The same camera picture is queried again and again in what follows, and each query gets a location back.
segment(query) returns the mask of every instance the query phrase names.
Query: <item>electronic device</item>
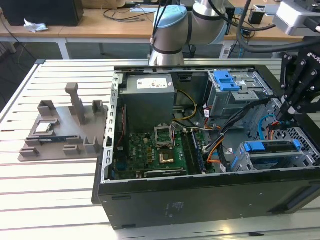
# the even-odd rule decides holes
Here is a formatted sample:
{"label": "electronic device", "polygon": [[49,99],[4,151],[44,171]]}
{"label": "electronic device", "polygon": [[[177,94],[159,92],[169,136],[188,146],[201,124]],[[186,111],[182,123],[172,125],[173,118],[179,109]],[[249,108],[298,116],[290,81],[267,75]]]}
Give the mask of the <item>electronic device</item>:
{"label": "electronic device", "polygon": [[23,26],[26,19],[35,24],[75,27],[84,14],[82,0],[0,0],[0,6],[12,26]]}
{"label": "electronic device", "polygon": [[320,129],[278,121],[265,66],[118,66],[112,79],[92,199],[113,229],[289,214],[320,195]]}
{"label": "electronic device", "polygon": [[263,11],[251,11],[248,21],[250,24],[261,24],[265,13]]}

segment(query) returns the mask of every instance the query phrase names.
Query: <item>white table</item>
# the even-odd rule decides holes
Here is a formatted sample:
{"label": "white table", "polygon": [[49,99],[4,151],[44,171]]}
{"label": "white table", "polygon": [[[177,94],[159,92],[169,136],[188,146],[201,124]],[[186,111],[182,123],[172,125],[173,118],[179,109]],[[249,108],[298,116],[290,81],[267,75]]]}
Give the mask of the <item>white table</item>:
{"label": "white table", "polygon": [[[281,61],[187,60],[187,65],[267,65],[277,78]],[[38,116],[41,100],[68,106],[67,83],[79,84],[84,104],[108,104],[114,66],[146,60],[47,60],[35,65],[0,114],[0,240],[319,239],[320,199],[291,215],[255,217],[114,231],[101,206],[91,203],[96,159],[19,162],[18,151]]]}

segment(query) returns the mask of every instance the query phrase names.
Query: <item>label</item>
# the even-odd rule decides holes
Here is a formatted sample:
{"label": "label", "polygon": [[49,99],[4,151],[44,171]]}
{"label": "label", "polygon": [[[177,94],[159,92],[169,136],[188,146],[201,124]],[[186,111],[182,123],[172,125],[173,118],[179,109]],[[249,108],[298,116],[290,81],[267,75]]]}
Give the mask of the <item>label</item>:
{"label": "label", "polygon": [[227,171],[226,167],[223,166],[222,164],[220,164],[220,169],[223,173],[225,173]]}
{"label": "label", "polygon": [[172,219],[177,214],[181,213],[184,208],[184,202],[172,202],[166,205],[164,215],[166,218]]}
{"label": "label", "polygon": [[51,139],[39,139],[38,140],[39,142],[52,142],[52,140]]}
{"label": "label", "polygon": [[232,148],[228,148],[224,154],[233,154]]}
{"label": "label", "polygon": [[210,111],[209,110],[204,110],[204,116],[206,118],[210,118]]}
{"label": "label", "polygon": [[137,89],[167,89],[167,79],[165,78],[143,78],[136,81]]}
{"label": "label", "polygon": [[236,81],[235,84],[237,84],[237,85],[246,85],[246,83],[244,81]]}

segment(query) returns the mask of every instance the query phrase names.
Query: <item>metal frame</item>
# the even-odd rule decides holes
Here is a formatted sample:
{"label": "metal frame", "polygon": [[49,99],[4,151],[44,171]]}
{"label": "metal frame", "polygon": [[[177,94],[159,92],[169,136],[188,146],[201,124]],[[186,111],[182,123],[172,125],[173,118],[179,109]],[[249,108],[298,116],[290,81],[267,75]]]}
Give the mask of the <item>metal frame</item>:
{"label": "metal frame", "polygon": [[[67,43],[97,43],[99,44],[100,54],[105,54],[103,44],[149,44],[150,39],[148,38],[95,38],[95,37],[16,37],[19,42],[22,43],[56,43],[59,46],[62,59],[72,59]],[[14,42],[15,40],[10,36],[0,36],[0,42]],[[230,50],[235,44],[235,40],[224,40],[218,45],[222,45],[219,59],[227,59],[229,57]],[[265,41],[265,40],[251,40],[251,45],[260,46],[272,46],[288,44],[289,41]]]}

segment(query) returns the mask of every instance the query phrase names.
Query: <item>white paper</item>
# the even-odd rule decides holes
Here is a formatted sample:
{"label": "white paper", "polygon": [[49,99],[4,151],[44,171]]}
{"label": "white paper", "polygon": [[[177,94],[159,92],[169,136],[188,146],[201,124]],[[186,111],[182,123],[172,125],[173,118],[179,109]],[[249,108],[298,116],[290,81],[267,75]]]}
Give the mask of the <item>white paper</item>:
{"label": "white paper", "polygon": [[244,81],[236,81],[235,84],[237,84],[237,85],[246,85],[246,83]]}
{"label": "white paper", "polygon": [[209,112],[208,109],[204,110],[204,116],[205,116],[206,118],[210,118],[210,112]]}
{"label": "white paper", "polygon": [[49,29],[44,23],[36,24],[36,23],[29,22],[26,19],[24,19],[24,23],[25,23],[23,25],[24,28],[27,29],[29,32],[33,32],[33,33],[45,31]]}
{"label": "white paper", "polygon": [[166,89],[168,88],[165,78],[142,78],[136,81],[137,89]]}
{"label": "white paper", "polygon": [[223,166],[222,164],[220,164],[220,169],[221,169],[221,171],[224,172],[224,173],[227,171],[226,167]]}

